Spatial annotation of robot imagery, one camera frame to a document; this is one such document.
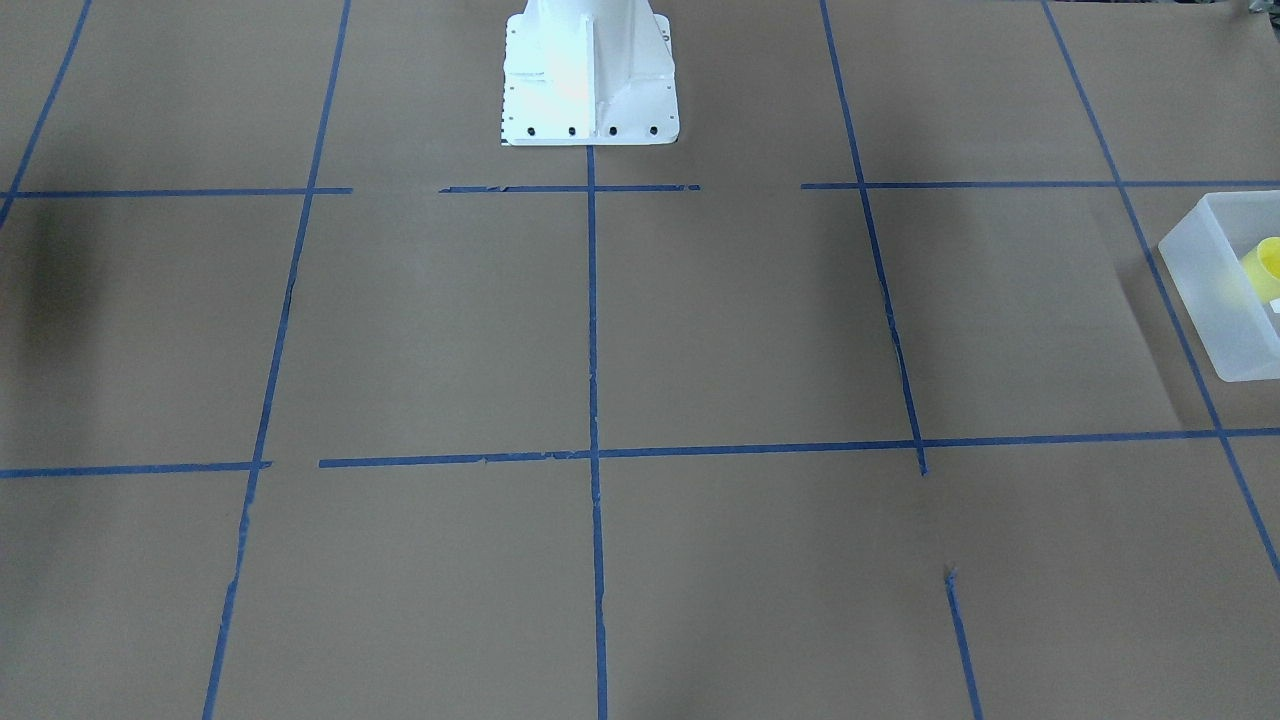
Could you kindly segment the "yellow plastic cup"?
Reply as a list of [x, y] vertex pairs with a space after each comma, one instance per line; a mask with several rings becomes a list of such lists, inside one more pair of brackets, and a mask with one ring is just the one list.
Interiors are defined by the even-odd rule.
[[1266, 305], [1279, 301], [1279, 245], [1277, 236], [1263, 238], [1240, 259], [1252, 292]]

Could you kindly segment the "translucent white plastic bin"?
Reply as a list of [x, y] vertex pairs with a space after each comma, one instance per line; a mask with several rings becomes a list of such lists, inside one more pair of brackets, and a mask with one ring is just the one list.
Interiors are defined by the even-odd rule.
[[1158, 243], [1169, 274], [1225, 382], [1279, 377], [1277, 309], [1262, 299], [1245, 258], [1277, 236], [1275, 190], [1204, 195]]

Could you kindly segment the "white pedestal mount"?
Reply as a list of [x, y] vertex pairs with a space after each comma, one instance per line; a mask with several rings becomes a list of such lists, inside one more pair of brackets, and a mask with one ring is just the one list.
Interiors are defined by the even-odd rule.
[[678, 141], [669, 18], [649, 1], [527, 1], [506, 20], [503, 74], [503, 145]]

